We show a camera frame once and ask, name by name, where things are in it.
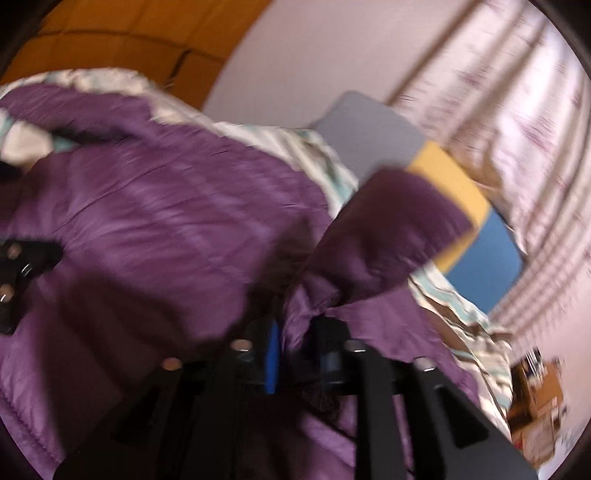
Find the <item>purple quilted down jacket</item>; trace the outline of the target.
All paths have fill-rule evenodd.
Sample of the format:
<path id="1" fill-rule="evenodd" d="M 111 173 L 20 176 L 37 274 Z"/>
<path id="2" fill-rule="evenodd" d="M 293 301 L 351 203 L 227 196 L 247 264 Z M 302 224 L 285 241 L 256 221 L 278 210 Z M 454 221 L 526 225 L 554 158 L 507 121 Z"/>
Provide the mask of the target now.
<path id="1" fill-rule="evenodd" d="M 76 142 L 24 174 L 9 223 L 63 247 L 1 340 L 1 420 L 23 467 L 51 478 L 162 360 L 266 316 L 280 316 L 294 351 L 325 311 L 390 358 L 434 357 L 477 399 L 408 276 L 344 301 L 351 277 L 335 260 L 315 265 L 336 217 L 307 174 L 204 128 L 160 124 L 138 97 L 31 84 L 1 105 Z"/>

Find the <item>striped bed sheet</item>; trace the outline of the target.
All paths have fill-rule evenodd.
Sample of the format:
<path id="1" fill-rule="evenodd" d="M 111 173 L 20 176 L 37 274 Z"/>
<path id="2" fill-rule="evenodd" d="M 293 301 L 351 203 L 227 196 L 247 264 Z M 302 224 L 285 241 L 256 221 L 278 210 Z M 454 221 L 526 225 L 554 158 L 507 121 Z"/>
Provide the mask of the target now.
<path id="1" fill-rule="evenodd" d="M 339 154 L 316 131 L 215 122 L 132 70 L 99 68 L 46 72 L 5 84 L 1 93 L 7 95 L 31 84 L 138 97 L 149 104 L 152 120 L 160 124 L 194 124 L 256 147 L 307 174 L 322 189 L 332 215 L 339 212 L 358 188 L 355 174 L 342 164 Z M 428 263 L 413 274 L 409 285 L 414 299 L 428 312 L 458 366 L 475 378 L 484 414 L 508 435 L 507 413 L 513 401 L 513 388 L 511 345 L 502 337 L 504 329 L 492 326 L 486 314 L 465 299 L 434 263 Z"/>

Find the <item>wooden desk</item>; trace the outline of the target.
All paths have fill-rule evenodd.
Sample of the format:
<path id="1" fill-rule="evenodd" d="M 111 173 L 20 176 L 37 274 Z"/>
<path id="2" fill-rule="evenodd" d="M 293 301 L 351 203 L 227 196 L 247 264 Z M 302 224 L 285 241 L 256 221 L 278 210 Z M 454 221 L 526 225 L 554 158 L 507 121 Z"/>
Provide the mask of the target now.
<path id="1" fill-rule="evenodd" d="M 513 445 L 537 470 L 556 451 L 563 417 L 568 412 L 559 357 L 545 360 L 538 348 L 527 352 L 512 368 L 513 402 L 508 424 Z"/>

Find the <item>grey yellow blue headboard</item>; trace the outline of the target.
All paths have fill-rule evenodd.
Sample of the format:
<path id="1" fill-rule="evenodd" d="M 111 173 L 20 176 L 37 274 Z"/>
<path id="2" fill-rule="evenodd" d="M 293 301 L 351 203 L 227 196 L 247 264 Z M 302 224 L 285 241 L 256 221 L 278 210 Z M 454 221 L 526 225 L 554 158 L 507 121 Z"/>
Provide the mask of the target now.
<path id="1" fill-rule="evenodd" d="M 523 261 L 508 227 L 458 163 L 393 109 L 346 92 L 314 125 L 358 177 L 315 265 L 339 264 L 342 300 L 365 299 L 434 263 L 491 313 Z"/>

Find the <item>orange wooden wardrobe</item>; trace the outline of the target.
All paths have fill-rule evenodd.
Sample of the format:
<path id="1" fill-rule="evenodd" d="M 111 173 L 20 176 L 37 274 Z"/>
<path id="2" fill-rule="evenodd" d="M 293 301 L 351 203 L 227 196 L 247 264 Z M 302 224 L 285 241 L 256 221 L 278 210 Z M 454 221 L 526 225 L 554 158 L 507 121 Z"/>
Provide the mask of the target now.
<path id="1" fill-rule="evenodd" d="M 4 83 L 64 69 L 137 71 L 204 106 L 266 1 L 41 1 L 1 53 Z"/>

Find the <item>pink patterned curtain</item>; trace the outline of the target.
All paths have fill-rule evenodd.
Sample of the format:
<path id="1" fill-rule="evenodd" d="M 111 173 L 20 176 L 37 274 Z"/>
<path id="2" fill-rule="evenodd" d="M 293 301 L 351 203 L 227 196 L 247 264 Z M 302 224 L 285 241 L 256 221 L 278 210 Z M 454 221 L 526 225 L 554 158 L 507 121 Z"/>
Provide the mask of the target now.
<path id="1" fill-rule="evenodd" d="M 477 1 L 394 98 L 512 229 L 525 270 L 493 311 L 514 333 L 563 320 L 590 285 L 590 80 L 527 1 Z"/>

